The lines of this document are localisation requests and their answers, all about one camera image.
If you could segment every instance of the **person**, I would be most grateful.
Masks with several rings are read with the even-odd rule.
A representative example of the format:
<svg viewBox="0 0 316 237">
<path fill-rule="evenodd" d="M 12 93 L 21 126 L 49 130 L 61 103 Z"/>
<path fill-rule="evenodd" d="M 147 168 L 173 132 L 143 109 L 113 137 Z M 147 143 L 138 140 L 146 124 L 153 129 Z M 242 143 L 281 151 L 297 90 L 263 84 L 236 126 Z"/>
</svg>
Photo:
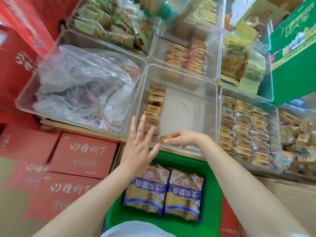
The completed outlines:
<svg viewBox="0 0 316 237">
<path fill-rule="evenodd" d="M 160 144 L 156 144 L 149 152 L 155 128 L 152 127 L 144 137 L 145 120 L 143 115 L 136 131 L 136 117 L 132 117 L 130 134 L 119 166 L 34 236 L 88 237 L 95 232 L 114 201 L 158 154 Z M 249 236 L 309 236 L 287 208 L 210 137 L 188 130 L 175 131 L 170 135 L 174 138 L 165 140 L 165 144 L 193 145 L 201 150 L 228 203 Z M 106 236 L 174 235 L 150 223 L 132 221 L 112 227 L 102 235 Z"/>
</svg>

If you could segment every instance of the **green basket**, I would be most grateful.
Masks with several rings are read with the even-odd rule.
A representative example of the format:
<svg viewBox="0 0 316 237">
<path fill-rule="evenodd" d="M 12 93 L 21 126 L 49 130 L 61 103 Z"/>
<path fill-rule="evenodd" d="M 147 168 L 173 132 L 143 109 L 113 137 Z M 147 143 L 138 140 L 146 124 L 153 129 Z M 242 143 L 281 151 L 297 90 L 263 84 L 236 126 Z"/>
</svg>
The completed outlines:
<svg viewBox="0 0 316 237">
<path fill-rule="evenodd" d="M 220 221 L 222 213 L 222 190 L 205 161 L 192 159 L 180 155 L 159 151 L 153 164 L 174 167 L 178 170 L 206 176 L 204 187 L 202 224 L 197 221 L 186 221 L 175 215 L 160 216 L 155 213 L 136 209 L 129 206 L 120 206 L 122 195 L 113 203 L 109 209 L 105 224 L 109 229 L 126 221 L 145 221 L 174 234 L 176 236 L 219 236 Z"/>
</svg>

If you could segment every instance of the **transparent container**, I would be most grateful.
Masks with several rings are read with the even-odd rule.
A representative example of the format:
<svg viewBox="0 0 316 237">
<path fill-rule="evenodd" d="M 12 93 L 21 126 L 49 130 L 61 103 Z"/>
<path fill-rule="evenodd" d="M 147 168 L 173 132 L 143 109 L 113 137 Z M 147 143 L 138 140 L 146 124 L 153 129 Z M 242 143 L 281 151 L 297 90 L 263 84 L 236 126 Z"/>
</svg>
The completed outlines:
<svg viewBox="0 0 316 237">
<path fill-rule="evenodd" d="M 263 75 L 263 81 L 260 83 L 257 94 L 254 94 L 250 91 L 240 89 L 238 87 L 235 87 L 229 83 L 224 82 L 221 79 L 221 76 L 224 75 L 221 73 L 221 67 L 222 67 L 222 58 L 223 58 L 223 42 L 227 38 L 227 36 L 230 34 L 230 31 L 225 30 L 221 37 L 221 44 L 220 44 L 220 54 L 219 54 L 219 60 L 218 60 L 218 82 L 220 86 L 230 86 L 231 88 L 234 88 L 238 91 L 244 92 L 246 95 L 255 96 L 256 98 L 266 101 L 266 102 L 273 102 L 274 101 L 274 92 L 273 92 L 273 77 L 272 77 L 272 64 L 271 64 L 271 55 L 268 52 L 268 49 L 271 48 L 270 44 L 265 45 L 259 41 L 254 41 L 249 48 L 253 51 L 258 52 L 260 55 L 263 55 L 266 59 L 266 71 Z"/>
<path fill-rule="evenodd" d="M 68 119 L 63 119 L 63 118 L 58 118 L 56 116 L 49 116 L 47 114 L 44 113 L 40 113 L 35 111 L 32 108 L 32 104 L 34 102 L 37 101 L 37 98 L 35 96 L 35 93 L 37 92 L 38 88 L 40 87 L 40 78 L 38 75 L 38 71 L 36 71 L 33 76 L 31 77 L 31 79 L 29 80 L 29 82 L 27 83 L 27 85 L 24 87 L 24 89 L 21 91 L 21 93 L 19 94 L 18 98 L 15 101 L 16 107 L 21 110 L 21 111 L 26 111 L 29 112 L 31 114 L 35 114 L 38 116 L 43 116 L 49 119 L 53 119 L 56 121 L 60 121 L 63 123 L 68 123 L 71 125 L 75 125 L 75 126 L 79 126 L 79 127 L 83 127 L 83 128 L 87 128 L 87 129 L 91 129 L 91 130 L 95 130 L 95 131 L 100 131 L 103 133 L 108 133 L 111 135 L 116 135 L 116 136 L 120 136 L 123 135 L 123 133 L 125 132 L 126 129 L 129 129 L 129 120 L 131 118 L 131 112 L 134 108 L 134 105 L 137 104 L 137 101 L 135 101 L 135 96 L 144 89 L 144 83 L 145 83 L 145 70 L 147 68 L 147 62 L 142 59 L 137 57 L 136 55 L 132 55 L 126 51 L 122 51 L 119 50 L 115 47 L 112 47 L 110 45 L 108 45 L 107 43 L 102 43 L 99 40 L 96 40 L 94 38 L 91 38 L 89 36 L 77 33 L 75 31 L 72 30 L 66 30 L 64 32 L 61 33 L 61 35 L 59 36 L 59 38 L 57 39 L 55 46 L 50 50 L 50 53 L 53 53 L 54 51 L 58 51 L 59 46 L 60 45 L 72 45 L 72 46 L 76 46 L 79 48 L 95 48 L 95 49 L 102 49 L 102 50 L 108 50 L 108 51 L 113 51 L 113 52 L 117 52 L 120 54 L 125 55 L 126 57 L 128 57 L 133 63 L 135 63 L 136 65 L 139 66 L 140 70 L 141 70 L 141 77 L 139 80 L 139 83 L 137 84 L 134 92 L 133 92 L 133 99 L 127 114 L 127 117 L 124 121 L 124 128 L 121 132 L 119 133 L 114 133 L 114 132 L 110 132 L 110 131 L 106 131 L 104 129 L 100 129 L 100 128 L 94 128 L 91 126 L 87 126 L 84 124 L 80 124 L 74 121 L 70 121 Z"/>
<path fill-rule="evenodd" d="M 274 144 L 276 149 L 273 150 L 273 153 L 270 154 L 273 157 L 273 167 L 270 169 L 264 169 L 261 167 L 256 167 L 252 165 L 251 163 L 241 161 L 240 164 L 242 164 L 244 167 L 250 170 L 263 170 L 273 173 L 282 173 L 283 172 L 283 158 L 278 155 L 279 151 L 282 150 L 281 146 L 281 140 L 280 140 L 280 128 L 279 128 L 279 111 L 278 108 L 272 105 L 269 102 L 262 101 L 260 98 L 257 98 L 255 96 L 249 96 L 243 92 L 240 92 L 234 88 L 230 87 L 222 87 L 220 91 L 220 104 L 219 104 L 219 127 L 221 128 L 221 120 L 222 120 L 222 109 L 223 109 L 223 96 L 230 96 L 235 99 L 244 101 L 250 105 L 254 105 L 256 107 L 259 107 L 263 110 L 265 110 L 268 115 L 267 117 L 267 130 L 270 135 L 269 144 Z"/>
<path fill-rule="evenodd" d="M 176 33 L 176 29 L 174 31 L 161 32 L 152 53 L 152 58 L 155 61 L 154 63 L 176 71 L 180 71 L 182 73 L 187 73 L 197 78 L 203 78 L 208 81 L 215 81 L 217 79 L 218 69 L 220 68 L 218 62 L 221 43 L 221 30 L 211 24 L 202 21 L 199 21 L 199 24 L 194 24 L 193 29 L 194 31 L 192 32 L 192 34 L 189 35 L 179 35 L 178 33 Z M 206 38 L 205 44 L 207 54 L 205 57 L 205 64 L 207 68 L 205 70 L 205 74 L 200 75 L 195 72 L 188 71 L 184 68 L 169 64 L 165 61 L 167 51 L 172 42 L 187 47 L 192 37 L 200 38 L 201 35 Z"/>
<path fill-rule="evenodd" d="M 172 131 L 188 129 L 210 136 L 217 141 L 217 86 L 188 74 L 150 64 L 143 95 L 140 98 L 138 120 L 148 99 L 152 83 L 166 85 L 162 114 L 159 117 L 160 136 Z M 169 149 L 180 147 L 162 144 Z M 200 152 L 190 146 L 185 149 Z"/>
<path fill-rule="evenodd" d="M 77 13 L 77 9 L 78 9 L 78 7 L 81 5 L 81 3 L 82 3 L 82 0 L 80 0 L 80 2 L 77 4 L 77 6 L 76 6 L 75 9 L 73 10 L 72 14 L 70 15 L 70 17 L 68 18 L 68 20 L 67 20 L 67 22 L 66 22 L 66 27 L 67 27 L 67 29 L 69 29 L 69 30 L 72 30 L 72 31 L 75 31 L 75 32 L 80 32 L 80 33 L 82 33 L 83 35 L 89 36 L 88 34 L 85 34 L 85 33 L 81 32 L 81 31 L 79 31 L 78 29 L 76 29 L 75 27 L 73 27 L 72 22 L 71 22 L 72 19 L 73 19 L 73 17 L 74 17 L 74 15 Z M 152 36 L 152 39 L 151 39 L 150 49 L 149 49 L 148 55 L 145 55 L 145 56 L 138 55 L 138 54 L 135 53 L 135 52 L 132 52 L 132 51 L 127 50 L 127 49 L 124 49 L 124 48 L 121 48 L 121 47 L 116 46 L 116 45 L 114 45 L 114 44 L 111 44 L 111 43 L 109 43 L 109 42 L 106 42 L 106 41 L 103 41 L 103 40 L 100 40 L 100 39 L 97 39 L 97 38 L 94 38 L 94 39 L 95 39 L 96 41 L 101 42 L 101 43 L 106 43 L 106 44 L 108 44 L 108 45 L 110 45 L 110 46 L 113 46 L 113 47 L 115 47 L 115 48 L 117 48 L 117 49 L 120 49 L 121 51 L 127 51 L 128 53 L 130 53 L 130 54 L 132 54 L 132 55 L 139 56 L 139 57 L 141 57 L 141 58 L 143 58 L 143 59 L 146 59 L 146 60 L 148 61 L 148 60 L 151 59 L 152 52 L 154 51 L 154 47 L 155 47 L 155 44 L 156 44 L 156 42 L 157 42 L 157 38 L 158 38 L 159 30 L 160 30 L 159 28 L 160 28 L 160 25 L 161 25 L 161 18 L 160 18 L 160 17 L 152 17 L 152 18 L 150 18 L 150 21 L 151 21 L 152 25 L 153 25 L 155 28 L 154 28 L 154 33 L 153 33 L 153 36 Z"/>
</svg>

